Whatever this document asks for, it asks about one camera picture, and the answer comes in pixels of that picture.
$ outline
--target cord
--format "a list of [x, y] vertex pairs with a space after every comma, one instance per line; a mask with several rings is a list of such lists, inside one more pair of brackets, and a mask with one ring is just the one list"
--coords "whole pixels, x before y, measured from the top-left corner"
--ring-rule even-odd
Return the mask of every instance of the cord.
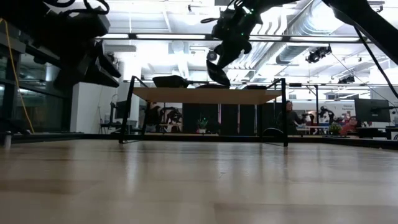
[[12, 56], [12, 49], [11, 49], [11, 41], [10, 41], [10, 36], [9, 36], [9, 32], [8, 32], [8, 24], [7, 21], [4, 21], [5, 25], [6, 25], [6, 35], [7, 35], [7, 43], [8, 43], [8, 49], [10, 51], [10, 59], [11, 59], [11, 65], [12, 65], [12, 71], [14, 72], [14, 77], [15, 77], [15, 83], [17, 85], [18, 88], [18, 92], [19, 92], [19, 96], [21, 97], [21, 103], [22, 103], [22, 107], [24, 108], [25, 111], [25, 115], [26, 115], [26, 119], [29, 122], [29, 126], [30, 126], [30, 130], [32, 131], [32, 133], [35, 133], [35, 130], [33, 128], [32, 122], [30, 121], [29, 115], [27, 114], [27, 110], [26, 110], [26, 106], [24, 103], [24, 98], [22, 97], [22, 93], [21, 93], [21, 89], [19, 88], [19, 81], [18, 81], [18, 76], [17, 76], [17, 70], [15, 69], [15, 65], [14, 65], [14, 58]]
[[338, 59], [337, 57], [336, 57], [336, 55], [334, 55], [333, 53], [331, 53], [333, 56], [334, 56], [334, 58], [337, 60], [337, 61], [339, 61], [339, 63], [343, 66], [343, 67], [345, 67], [345, 69], [348, 71], [348, 72], [350, 72], [350, 74], [352, 74], [355, 78], [357, 78], [361, 83], [363, 83], [363, 85], [366, 85], [366, 87], [368, 87], [370, 90], [372, 90], [375, 94], [377, 94], [377, 95], [379, 95], [381, 98], [383, 98], [383, 99], [385, 99], [385, 100], [387, 100], [387, 98], [385, 98], [384, 96], [382, 96], [380, 93], [378, 93], [376, 90], [373, 90], [367, 83], [365, 83], [364, 81], [362, 81], [358, 76], [356, 76], [350, 69], [348, 69], [347, 68], [347, 66], [345, 66], [344, 64], [343, 64], [343, 62], [341, 62], [341, 60], [340, 59]]
[[398, 93], [396, 92], [395, 88], [392, 86], [390, 79], [388, 79], [386, 73], [384, 72], [383, 68], [380, 66], [380, 63], [377, 61], [376, 57], [374, 56], [372, 50], [370, 49], [369, 45], [366, 43], [365, 38], [363, 38], [361, 32], [358, 30], [357, 27], [354, 27], [356, 33], [358, 34], [359, 38], [361, 39], [361, 42], [363, 43], [363, 45], [365, 46], [366, 50], [368, 50], [369, 55], [372, 57], [374, 63], [376, 64], [376, 67], [379, 69], [379, 71], [381, 72], [381, 74], [384, 76], [384, 78], [386, 79], [388, 86], [390, 87], [392, 93], [394, 94], [394, 96], [396, 96], [396, 98], [398, 99]]
[[88, 0], [83, 0], [86, 9], [71, 9], [71, 10], [67, 10], [65, 12], [63, 12], [62, 14], [64, 16], [69, 16], [71, 13], [85, 13], [85, 14], [95, 14], [95, 15], [107, 15], [109, 13], [109, 4], [106, 3], [105, 0], [96, 0], [98, 2], [100, 2], [104, 7], [105, 7], [105, 11], [100, 9], [100, 10], [94, 10], [90, 4], [88, 3]]

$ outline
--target black object on table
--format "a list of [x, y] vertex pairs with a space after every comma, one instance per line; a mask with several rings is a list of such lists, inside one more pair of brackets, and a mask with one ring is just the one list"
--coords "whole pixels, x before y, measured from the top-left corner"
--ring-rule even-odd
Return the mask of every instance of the black object on table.
[[391, 140], [391, 133], [392, 132], [398, 132], [398, 127], [394, 126], [387, 126], [386, 127], [386, 135], [387, 135], [387, 140]]
[[157, 88], [186, 88], [189, 86], [188, 81], [179, 75], [171, 75], [167, 77], [155, 77], [152, 79]]
[[390, 111], [387, 100], [354, 99], [355, 117], [361, 122], [390, 122]]
[[386, 133], [379, 130], [380, 128], [356, 128], [356, 132], [360, 138], [385, 138]]

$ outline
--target ceiling light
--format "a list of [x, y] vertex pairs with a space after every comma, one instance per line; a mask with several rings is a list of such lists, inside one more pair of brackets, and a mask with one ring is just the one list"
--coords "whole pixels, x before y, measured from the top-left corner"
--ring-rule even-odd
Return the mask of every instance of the ceiling light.
[[292, 9], [295, 8], [297, 6], [297, 3], [288, 3], [288, 4], [284, 4], [282, 7], [285, 9]]
[[282, 37], [273, 37], [273, 36], [263, 36], [263, 35], [251, 35], [249, 37], [250, 40], [261, 40], [261, 41], [279, 41], [282, 40]]
[[173, 40], [195, 40], [205, 39], [205, 35], [191, 35], [191, 34], [137, 34], [138, 39], [173, 39]]
[[202, 51], [209, 51], [208, 47], [205, 46], [189, 46], [190, 50], [202, 50]]
[[128, 39], [129, 34], [105, 34], [102, 39]]
[[319, 44], [319, 43], [286, 43], [286, 45], [293, 47], [327, 47], [329, 44]]
[[359, 42], [359, 37], [291, 37], [290, 41], [297, 42]]

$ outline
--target wooden tabletop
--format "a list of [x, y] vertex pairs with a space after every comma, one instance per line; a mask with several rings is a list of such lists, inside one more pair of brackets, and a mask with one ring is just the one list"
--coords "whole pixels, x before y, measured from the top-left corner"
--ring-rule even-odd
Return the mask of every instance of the wooden tabletop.
[[260, 105], [282, 94], [279, 90], [141, 88], [134, 94], [150, 102]]

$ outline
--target black panel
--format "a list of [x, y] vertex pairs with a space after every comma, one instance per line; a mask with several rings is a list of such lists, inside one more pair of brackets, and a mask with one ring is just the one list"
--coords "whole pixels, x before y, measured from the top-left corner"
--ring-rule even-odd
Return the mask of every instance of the black panel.
[[274, 103], [266, 103], [262, 105], [262, 130], [264, 131], [267, 128], [278, 128], [277, 125], [277, 117], [281, 112], [282, 103], [276, 103], [274, 110]]
[[240, 105], [239, 109], [239, 135], [254, 136], [254, 123], [256, 122], [254, 105]]
[[182, 105], [182, 132], [196, 133], [200, 116], [208, 120], [208, 125], [218, 123], [218, 105], [184, 103]]
[[221, 105], [221, 135], [238, 135], [238, 106]]

